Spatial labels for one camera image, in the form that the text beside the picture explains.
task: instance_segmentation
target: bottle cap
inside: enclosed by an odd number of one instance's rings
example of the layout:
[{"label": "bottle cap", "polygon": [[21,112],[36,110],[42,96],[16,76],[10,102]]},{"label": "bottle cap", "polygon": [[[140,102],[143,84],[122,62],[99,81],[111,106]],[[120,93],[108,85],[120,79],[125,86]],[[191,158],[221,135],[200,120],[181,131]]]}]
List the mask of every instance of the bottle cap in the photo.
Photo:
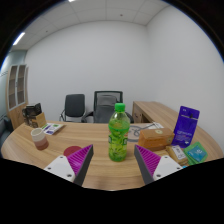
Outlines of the bottle cap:
[{"label": "bottle cap", "polygon": [[125,104],[124,103],[115,103],[115,111],[116,112],[124,112]]}]

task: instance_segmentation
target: wooden table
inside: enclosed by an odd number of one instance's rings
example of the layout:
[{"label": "wooden table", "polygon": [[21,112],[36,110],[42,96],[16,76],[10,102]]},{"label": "wooden table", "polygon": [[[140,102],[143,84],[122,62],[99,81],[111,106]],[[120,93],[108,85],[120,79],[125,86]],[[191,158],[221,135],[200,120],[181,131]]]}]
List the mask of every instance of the wooden table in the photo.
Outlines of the wooden table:
[{"label": "wooden table", "polygon": [[65,126],[54,135],[46,135],[49,146],[43,151],[35,148],[25,124],[20,125],[4,142],[3,158],[30,164],[44,169],[66,148],[93,144],[94,155],[82,187],[101,190],[123,190],[144,186],[138,163],[134,156],[135,143],[128,142],[127,157],[122,162],[113,162],[108,157],[108,125],[92,123],[55,122]]},{"label": "wooden table", "polygon": [[[158,102],[134,101],[132,116],[135,119],[137,115],[138,122],[158,122],[163,127],[174,131],[176,126],[178,112]],[[196,127],[191,144],[200,142],[208,152],[205,162],[223,158],[223,151],[218,143],[202,128]]]},{"label": "wooden table", "polygon": [[[135,107],[164,127],[174,130],[178,113],[156,102],[134,102]],[[101,190],[133,189],[144,186],[142,175],[134,156],[134,142],[128,142],[127,157],[122,162],[113,162],[108,157],[108,125],[91,123],[59,122],[65,126],[53,136],[47,135],[49,146],[38,151],[32,141],[31,127],[22,124],[4,142],[3,158],[30,164],[44,169],[66,148],[93,144],[94,155],[90,162],[84,188]],[[223,158],[223,152],[214,139],[197,127],[192,143],[200,141],[208,152],[206,161]]]}]

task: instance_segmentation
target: cup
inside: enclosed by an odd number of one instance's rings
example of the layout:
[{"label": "cup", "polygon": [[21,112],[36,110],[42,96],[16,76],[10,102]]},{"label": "cup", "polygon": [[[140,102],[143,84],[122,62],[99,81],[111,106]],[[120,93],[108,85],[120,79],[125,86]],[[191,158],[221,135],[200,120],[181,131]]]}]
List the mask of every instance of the cup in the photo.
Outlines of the cup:
[{"label": "cup", "polygon": [[35,128],[32,130],[31,136],[37,149],[43,150],[48,147],[49,143],[42,128]]}]

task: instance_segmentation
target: office chair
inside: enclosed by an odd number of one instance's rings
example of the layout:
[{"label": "office chair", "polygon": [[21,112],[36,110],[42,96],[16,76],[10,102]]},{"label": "office chair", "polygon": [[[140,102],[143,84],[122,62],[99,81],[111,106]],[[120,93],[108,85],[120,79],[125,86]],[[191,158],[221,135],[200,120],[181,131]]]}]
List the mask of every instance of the office chair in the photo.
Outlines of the office chair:
[{"label": "office chair", "polygon": [[[114,113],[115,103],[123,103],[123,92],[121,91],[95,91],[93,111],[85,114],[81,122],[87,123],[86,118],[92,116],[94,123],[108,123]],[[125,112],[130,119],[130,123],[134,123],[132,116]]]},{"label": "office chair", "polygon": [[67,121],[67,117],[79,118],[85,114],[85,95],[84,94],[70,94],[65,97],[65,109],[61,112],[59,121],[61,118],[63,121]]}]

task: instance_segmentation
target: bookshelf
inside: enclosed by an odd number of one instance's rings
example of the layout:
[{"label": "bookshelf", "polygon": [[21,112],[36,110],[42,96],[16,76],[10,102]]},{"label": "bookshelf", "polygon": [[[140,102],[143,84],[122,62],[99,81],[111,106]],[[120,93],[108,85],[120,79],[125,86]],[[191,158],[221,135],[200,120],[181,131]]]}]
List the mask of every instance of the bookshelf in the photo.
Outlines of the bookshelf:
[{"label": "bookshelf", "polygon": [[22,108],[27,105],[27,67],[26,64],[12,65],[6,81],[6,108],[7,116],[16,129],[24,122]]}]

